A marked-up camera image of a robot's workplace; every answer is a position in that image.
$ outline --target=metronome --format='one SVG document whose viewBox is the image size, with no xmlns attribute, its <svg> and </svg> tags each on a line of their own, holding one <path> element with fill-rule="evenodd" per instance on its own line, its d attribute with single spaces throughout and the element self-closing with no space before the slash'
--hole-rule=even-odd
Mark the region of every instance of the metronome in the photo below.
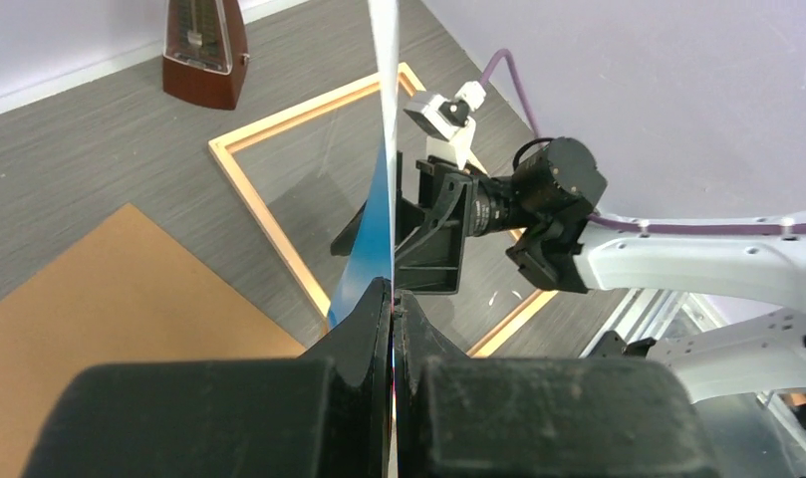
<svg viewBox="0 0 806 478">
<path fill-rule="evenodd" d="M 201 107 L 235 110 L 250 61 L 238 0 L 167 3 L 164 91 Z"/>
</svg>

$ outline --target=wall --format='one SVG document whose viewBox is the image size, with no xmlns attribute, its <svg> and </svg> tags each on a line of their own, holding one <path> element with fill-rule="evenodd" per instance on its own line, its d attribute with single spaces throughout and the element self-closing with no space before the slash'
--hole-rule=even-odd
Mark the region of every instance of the wall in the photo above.
<svg viewBox="0 0 806 478">
<path fill-rule="evenodd" d="M 594 151 L 605 210 L 806 209 L 806 1 L 425 2 L 479 67 L 511 49 L 544 132 Z"/>
<path fill-rule="evenodd" d="M 305 0 L 239 0 L 249 22 Z M 161 51 L 166 0 L 0 0 L 0 113 Z"/>
</svg>

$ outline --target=gray wood grain table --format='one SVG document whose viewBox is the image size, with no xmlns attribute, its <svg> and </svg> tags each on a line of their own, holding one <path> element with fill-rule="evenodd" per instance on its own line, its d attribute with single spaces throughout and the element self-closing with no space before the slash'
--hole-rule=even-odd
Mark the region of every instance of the gray wood grain table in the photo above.
<svg viewBox="0 0 806 478">
<path fill-rule="evenodd" d="M 248 36 L 252 62 L 235 112 L 165 95 L 153 59 L 0 116 L 0 299 L 131 202 L 297 340 L 316 339 L 308 300 L 206 142 L 373 73 L 367 2 L 311 1 L 251 24 Z M 431 90 L 451 95 L 478 77 L 419 1 L 401 2 L 401 48 L 401 60 Z M 531 133 L 495 91 L 488 93 L 473 148 L 492 174 L 505 174 Z M 329 256 L 329 241 L 365 197 L 378 111 L 378 101 L 367 98 L 238 157 L 330 294 L 344 262 Z M 411 161 L 423 153 L 424 137 L 407 118 L 400 145 Z M 407 178 L 405 188 L 413 185 Z M 508 245 L 504 234 L 468 241 L 461 292 L 422 299 L 462 348 L 520 302 L 514 292 L 531 292 L 504 257 Z M 622 296 L 559 295 L 498 353 L 573 356 Z"/>
</svg>

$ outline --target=cable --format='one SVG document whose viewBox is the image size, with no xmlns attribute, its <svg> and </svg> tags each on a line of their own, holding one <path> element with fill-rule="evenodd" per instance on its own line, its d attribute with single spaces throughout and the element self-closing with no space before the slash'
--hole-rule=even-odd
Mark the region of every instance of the cable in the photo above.
<svg viewBox="0 0 806 478">
<path fill-rule="evenodd" d="M 517 170 L 517 167 L 520 165 L 520 158 L 523 157 L 523 154 L 525 154 L 526 151 L 529 150 L 529 148 L 531 148 L 535 144 L 540 144 L 543 142 L 552 142 L 552 141 L 553 138 L 551 137 L 538 137 L 537 139 L 532 139 L 531 141 L 523 144 L 519 149 L 517 149 L 517 152 L 514 154 L 514 160 L 511 161 L 511 165 L 514 166 L 514 170 L 515 171 Z"/>
<path fill-rule="evenodd" d="M 516 170 L 519 166 L 520 157 L 525 153 L 531 146 L 535 144 L 540 144 L 542 142 L 549 142 L 552 140 L 551 137 L 541 137 L 540 129 L 537 125 L 537 119 L 534 117 L 532 113 L 531 106 L 529 105 L 529 100 L 526 97 L 526 91 L 523 88 L 523 84 L 520 81 L 520 76 L 517 75 L 517 67 L 514 65 L 514 56 L 511 55 L 511 52 L 507 48 L 502 48 L 498 50 L 493 56 L 490 58 L 490 61 L 487 62 L 487 65 L 484 67 L 482 71 L 481 77 L 479 78 L 479 84 L 482 87 L 485 87 L 490 82 L 490 77 L 493 75 L 493 71 L 496 70 L 496 66 L 499 65 L 499 61 L 505 59 L 505 63 L 508 64 L 508 71 L 511 74 L 511 81 L 514 84 L 514 90 L 517 92 L 517 97 L 520 99 L 520 105 L 523 107 L 523 113 L 526 114 L 526 119 L 529 121 L 529 127 L 531 127 L 532 132 L 534 133 L 535 139 L 532 141 L 524 144 L 514 155 L 514 160 L 512 165 Z M 591 214 L 588 217 L 588 220 L 599 224 L 603 227 L 608 227 L 611 229 L 618 229 L 621 231 L 627 232 L 642 232 L 642 233 L 654 233 L 654 234 L 680 234 L 680 235 L 697 235 L 697 236 L 725 236 L 725 235 L 738 235 L 738 236 L 760 236 L 760 235 L 781 235 L 783 234 L 783 227 L 778 224 L 715 224 L 715 225 L 695 225 L 695 224 L 652 224 L 648 227 L 641 227 L 640 221 L 635 220 L 634 222 L 626 222 L 620 221 L 618 219 L 611 219 L 607 217 L 603 217 L 598 214 Z M 792 226 L 792 232 L 794 235 L 806 235 L 806 223 L 804 224 L 795 224 Z"/>
<path fill-rule="evenodd" d="M 523 89 L 523 84 L 520 82 L 520 76 L 517 75 L 517 67 L 514 65 L 514 56 L 511 55 L 511 52 L 508 51 L 507 48 L 500 49 L 493 54 L 493 57 L 490 58 L 487 66 L 485 66 L 484 70 L 482 71 L 482 76 L 479 78 L 479 85 L 484 88 L 488 83 L 490 83 L 490 77 L 493 75 L 493 71 L 496 69 L 499 61 L 503 58 L 505 59 L 505 63 L 508 64 L 508 72 L 511 74 L 511 81 L 514 83 L 514 90 L 517 92 L 517 96 L 520 98 L 520 105 L 523 107 L 523 113 L 526 114 L 526 119 L 529 121 L 529 127 L 531 127 L 535 137 L 540 137 L 540 128 L 537 125 L 537 119 L 532 113 L 532 107 L 529 105 L 529 99 L 526 97 L 526 91 Z"/>
</svg>

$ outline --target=brown cardboard sheet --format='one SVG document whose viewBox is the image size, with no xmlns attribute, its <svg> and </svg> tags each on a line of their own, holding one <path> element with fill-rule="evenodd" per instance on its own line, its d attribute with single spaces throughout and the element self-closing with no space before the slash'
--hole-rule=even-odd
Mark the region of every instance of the brown cardboard sheet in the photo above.
<svg viewBox="0 0 806 478">
<path fill-rule="evenodd" d="M 294 357 L 297 341 L 127 205 L 0 302 L 0 477 L 98 363 Z"/>
</svg>

